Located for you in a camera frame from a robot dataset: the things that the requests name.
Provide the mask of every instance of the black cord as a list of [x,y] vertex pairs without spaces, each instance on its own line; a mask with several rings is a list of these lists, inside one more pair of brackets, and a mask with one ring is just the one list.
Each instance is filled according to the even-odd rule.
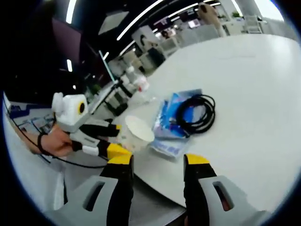
[[[5,108],[6,108],[7,112],[8,112],[8,114],[9,114],[9,110],[8,110],[8,107],[7,107],[7,105],[6,105],[4,99],[3,99],[3,103],[4,103]],[[37,144],[35,144],[32,140],[30,140],[30,139],[28,138],[28,136],[26,136],[26,135],[24,134],[24,132],[23,132],[23,131],[19,128],[19,126],[17,125],[17,123],[16,123],[13,119],[11,119],[11,120],[13,121],[14,125],[19,129],[19,131],[22,133],[22,135],[23,135],[24,137],[26,137],[33,145],[35,145],[37,148],[39,148],[39,147],[37,146]],[[54,159],[58,159],[58,160],[60,160],[60,161],[66,162],[66,163],[68,163],[68,164],[75,165],[75,166],[79,166],[79,167],[83,167],[83,168],[88,168],[88,169],[102,169],[102,168],[105,167],[105,165],[103,165],[103,166],[86,166],[86,165],[81,165],[81,164],[78,164],[78,163],[74,163],[74,162],[71,162],[71,161],[67,161],[67,160],[58,158],[58,157],[56,157],[56,156],[54,156],[54,155],[52,155],[52,154],[50,154],[50,153],[49,153],[49,155],[52,156]],[[46,162],[50,163],[50,161],[49,161],[47,158],[45,158],[43,155],[40,155],[40,157],[42,157]]]
[[[184,113],[189,107],[203,106],[205,109],[204,115],[196,122],[187,122],[184,119]],[[179,125],[189,137],[192,134],[200,134],[208,131],[215,120],[215,100],[207,95],[195,95],[187,99],[177,109],[176,124]]]

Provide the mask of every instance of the white paper cup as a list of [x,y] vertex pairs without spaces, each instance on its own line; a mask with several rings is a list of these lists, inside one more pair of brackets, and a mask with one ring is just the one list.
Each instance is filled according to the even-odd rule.
[[127,116],[121,126],[117,141],[132,153],[144,149],[155,139],[151,128],[135,116]]

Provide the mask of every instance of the black wristband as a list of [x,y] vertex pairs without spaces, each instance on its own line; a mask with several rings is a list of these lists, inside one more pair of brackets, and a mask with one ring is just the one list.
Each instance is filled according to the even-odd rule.
[[42,139],[42,136],[46,135],[46,133],[40,133],[38,135],[38,148],[40,150],[40,152],[44,155],[51,155],[49,152],[45,151],[42,147],[42,144],[41,144],[41,139]]

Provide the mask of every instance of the white round table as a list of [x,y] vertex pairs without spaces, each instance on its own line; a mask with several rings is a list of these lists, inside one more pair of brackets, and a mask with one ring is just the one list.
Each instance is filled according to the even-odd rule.
[[[209,131],[192,137],[187,153],[206,157],[258,210],[274,211],[301,169],[301,51],[280,36],[246,34],[178,50],[149,77],[160,97],[201,88],[216,101]],[[153,124],[159,101],[129,108]],[[185,207],[183,159],[162,158],[151,149],[135,153],[135,174]]]

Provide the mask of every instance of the white table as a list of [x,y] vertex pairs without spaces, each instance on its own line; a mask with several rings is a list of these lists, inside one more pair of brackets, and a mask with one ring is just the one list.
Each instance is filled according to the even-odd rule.
[[[247,194],[251,205],[274,211],[301,169],[301,51],[280,36],[245,34],[178,50],[149,78],[165,97],[202,88],[216,100],[212,128],[192,138],[187,152],[206,157]],[[150,125],[158,102],[127,110]],[[135,174],[185,206],[183,160],[148,149],[135,154]]]

